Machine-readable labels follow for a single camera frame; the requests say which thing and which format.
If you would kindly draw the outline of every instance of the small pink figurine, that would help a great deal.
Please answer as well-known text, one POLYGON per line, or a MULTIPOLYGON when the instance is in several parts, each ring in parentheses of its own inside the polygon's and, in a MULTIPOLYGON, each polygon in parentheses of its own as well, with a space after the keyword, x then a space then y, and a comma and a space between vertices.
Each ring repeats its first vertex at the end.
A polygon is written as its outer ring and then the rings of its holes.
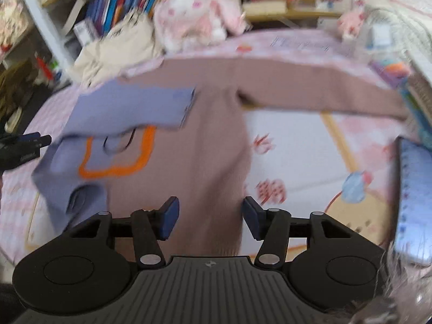
POLYGON ((337 22, 337 31, 343 39, 355 39, 359 36, 364 20, 364 12, 360 9, 344 13, 337 22))

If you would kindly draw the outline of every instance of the brown sweater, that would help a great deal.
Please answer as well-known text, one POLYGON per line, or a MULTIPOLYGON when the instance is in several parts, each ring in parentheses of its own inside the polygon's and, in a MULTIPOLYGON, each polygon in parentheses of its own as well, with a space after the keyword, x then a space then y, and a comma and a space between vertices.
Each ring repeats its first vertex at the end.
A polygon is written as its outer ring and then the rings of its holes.
MULTIPOLYGON (((335 69, 260 59, 166 60, 160 68, 125 82, 161 87, 194 86, 196 99, 180 130, 156 129, 147 165, 107 178, 109 209, 125 217, 180 199, 180 217, 166 256, 234 255, 241 240, 243 182, 251 150, 239 95, 263 106, 406 117, 400 96, 335 69)), ((132 164, 142 132, 115 164, 132 164)))

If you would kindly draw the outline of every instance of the orange stripe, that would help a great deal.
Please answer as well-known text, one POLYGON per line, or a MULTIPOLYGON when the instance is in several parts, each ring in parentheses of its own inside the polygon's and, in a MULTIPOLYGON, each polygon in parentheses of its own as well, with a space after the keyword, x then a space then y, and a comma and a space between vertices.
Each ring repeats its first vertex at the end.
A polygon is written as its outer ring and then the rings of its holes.
POLYGON ((153 151, 153 146, 155 142, 155 126, 148 126, 144 133, 143 139, 141 141, 141 156, 137 159, 137 161, 128 167, 118 167, 113 166, 107 169, 103 169, 101 171, 90 171, 87 170, 86 165, 89 162, 90 156, 92 155, 92 144, 93 138, 89 137, 87 139, 86 145, 86 154, 84 156, 83 163, 78 168, 78 174, 83 179, 100 179, 103 177, 124 177, 126 175, 131 175, 141 169, 143 169, 148 160, 150 159, 150 155, 153 151))

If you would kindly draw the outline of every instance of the brown sleeve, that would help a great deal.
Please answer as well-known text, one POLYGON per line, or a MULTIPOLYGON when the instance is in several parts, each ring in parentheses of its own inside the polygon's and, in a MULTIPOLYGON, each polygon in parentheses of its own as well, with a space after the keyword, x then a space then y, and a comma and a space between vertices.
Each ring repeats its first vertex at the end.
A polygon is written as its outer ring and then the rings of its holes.
POLYGON ((394 90, 318 66, 239 59, 234 81, 253 103, 289 110, 335 111, 404 120, 407 109, 394 90))

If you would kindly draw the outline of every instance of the clothing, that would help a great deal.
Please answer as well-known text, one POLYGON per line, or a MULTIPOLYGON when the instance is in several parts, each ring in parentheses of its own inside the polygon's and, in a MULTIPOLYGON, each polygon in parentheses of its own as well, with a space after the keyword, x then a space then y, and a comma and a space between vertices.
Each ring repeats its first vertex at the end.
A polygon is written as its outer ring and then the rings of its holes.
POLYGON ((172 53, 219 44, 226 30, 240 35, 247 26, 240 0, 161 0, 154 23, 158 40, 172 53))
MULTIPOLYGON (((336 69, 268 59, 170 59, 153 71, 118 81, 142 87, 195 88, 194 106, 184 126, 155 129, 150 138, 153 149, 143 169, 99 178, 108 191, 108 209, 114 218, 157 209, 170 196, 180 199, 178 222, 170 239, 160 243, 166 256, 221 256, 238 251, 243 183, 251 163, 239 95, 256 104, 291 110, 399 119, 407 115, 396 92, 336 69)), ((147 130, 137 129, 134 137, 142 138, 147 130)), ((129 140, 126 135, 119 147, 129 140)), ((112 164, 131 164, 142 154, 142 145, 133 139, 113 156, 112 164)))
MULTIPOLYGON (((193 88, 142 88, 117 80, 81 96, 61 137, 48 147, 33 172, 57 232, 107 209, 107 192, 99 178, 131 174, 145 166, 152 145, 133 164, 112 164, 114 152, 121 151, 117 146, 122 134, 148 126, 141 137, 150 140, 154 125, 178 129, 193 97, 193 88)), ((134 132, 129 135, 130 140, 133 137, 134 132)))
POLYGON ((131 12, 104 39, 83 47, 70 73, 84 86, 95 85, 116 77, 123 69, 160 56, 161 51, 147 16, 131 12))

